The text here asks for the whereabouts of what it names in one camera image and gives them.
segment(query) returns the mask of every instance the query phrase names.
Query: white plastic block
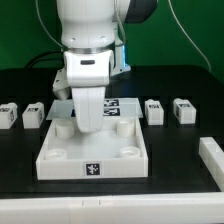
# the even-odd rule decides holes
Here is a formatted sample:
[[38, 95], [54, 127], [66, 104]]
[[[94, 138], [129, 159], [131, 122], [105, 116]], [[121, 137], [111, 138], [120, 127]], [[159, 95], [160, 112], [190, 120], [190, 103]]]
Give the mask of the white plastic block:
[[224, 191], [224, 152], [213, 138], [201, 138], [199, 155], [221, 191]]
[[163, 125], [164, 110], [159, 101], [145, 101], [145, 115], [148, 125]]
[[53, 119], [36, 167], [39, 180], [147, 177], [139, 120], [105, 117], [100, 131], [86, 134], [75, 118]]
[[11, 128], [17, 117], [17, 105], [15, 103], [2, 104], [0, 106], [0, 129]]
[[0, 223], [217, 224], [223, 210], [223, 192], [8, 199], [0, 200]]
[[29, 104], [23, 113], [24, 128], [39, 128], [44, 120], [44, 105], [42, 103]]
[[194, 124], [196, 120], [196, 109], [189, 100], [175, 99], [173, 101], [173, 113], [180, 124]]

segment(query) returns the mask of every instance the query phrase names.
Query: printed symbol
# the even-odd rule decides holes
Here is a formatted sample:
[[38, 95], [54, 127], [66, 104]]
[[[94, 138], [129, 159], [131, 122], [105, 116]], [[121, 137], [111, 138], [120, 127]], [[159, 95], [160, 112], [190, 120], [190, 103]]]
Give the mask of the printed symbol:
[[189, 104], [187, 104], [187, 103], [184, 103], [184, 104], [179, 104], [180, 105], [180, 107], [191, 107]]
[[104, 100], [104, 107], [118, 107], [119, 100]]
[[157, 108], [159, 108], [159, 105], [149, 105], [149, 108], [151, 108], [151, 109], [157, 109]]
[[36, 111], [38, 111], [38, 109], [39, 109], [39, 108], [29, 108], [29, 109], [28, 109], [28, 112], [36, 112]]
[[86, 175], [87, 176], [98, 176], [100, 175], [100, 164], [86, 164]]
[[0, 112], [8, 112], [10, 110], [10, 108], [1, 108]]
[[40, 122], [42, 121], [42, 118], [43, 118], [43, 116], [42, 116], [42, 112], [41, 112], [41, 110], [40, 110], [40, 113], [39, 113], [39, 119], [40, 119]]
[[119, 108], [110, 108], [104, 109], [104, 116], [120, 116], [120, 109]]
[[14, 120], [14, 113], [13, 113], [13, 110], [12, 110], [11, 113], [10, 113], [10, 118], [11, 118], [11, 122], [13, 122], [13, 120]]

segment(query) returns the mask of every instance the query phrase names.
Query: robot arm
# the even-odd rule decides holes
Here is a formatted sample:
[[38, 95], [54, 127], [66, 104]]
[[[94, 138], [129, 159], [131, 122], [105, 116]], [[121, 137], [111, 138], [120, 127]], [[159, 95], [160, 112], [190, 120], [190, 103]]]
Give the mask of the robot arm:
[[102, 126], [105, 88], [115, 65], [115, 6], [121, 22], [139, 23], [156, 9], [157, 0], [57, 0], [67, 79], [81, 132]]

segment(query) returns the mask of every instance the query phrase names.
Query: white base platform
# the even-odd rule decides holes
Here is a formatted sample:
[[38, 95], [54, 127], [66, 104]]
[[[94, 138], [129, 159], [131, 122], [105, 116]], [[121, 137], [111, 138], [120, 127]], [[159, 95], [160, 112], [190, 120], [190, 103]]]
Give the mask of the white base platform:
[[[53, 119], [36, 161], [38, 179], [147, 177], [148, 157], [139, 120], [130, 118], [134, 121], [132, 137], [120, 137], [120, 119], [104, 118], [102, 130], [93, 134], [81, 133], [75, 118]], [[56, 123], [63, 120], [74, 122], [75, 134], [68, 140], [57, 136]], [[137, 147], [139, 153], [130, 147]]]

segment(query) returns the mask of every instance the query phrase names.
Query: black tabletop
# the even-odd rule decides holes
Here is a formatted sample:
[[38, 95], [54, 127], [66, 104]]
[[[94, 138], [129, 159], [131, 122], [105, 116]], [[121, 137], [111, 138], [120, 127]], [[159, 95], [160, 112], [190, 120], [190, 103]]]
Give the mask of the black tabletop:
[[[163, 126], [140, 119], [149, 157], [149, 177], [39, 181], [35, 161], [50, 121], [37, 130], [23, 128], [22, 113], [30, 103], [42, 102], [48, 113], [55, 99], [56, 69], [0, 71], [0, 104], [15, 102], [18, 119], [0, 130], [0, 198], [36, 198], [220, 191], [198, 155], [200, 137], [224, 144], [224, 86], [196, 66], [134, 67], [113, 77], [106, 97], [138, 97], [142, 109], [148, 99], [159, 100]], [[172, 112], [175, 98], [188, 99], [197, 109], [194, 125], [180, 125]]]

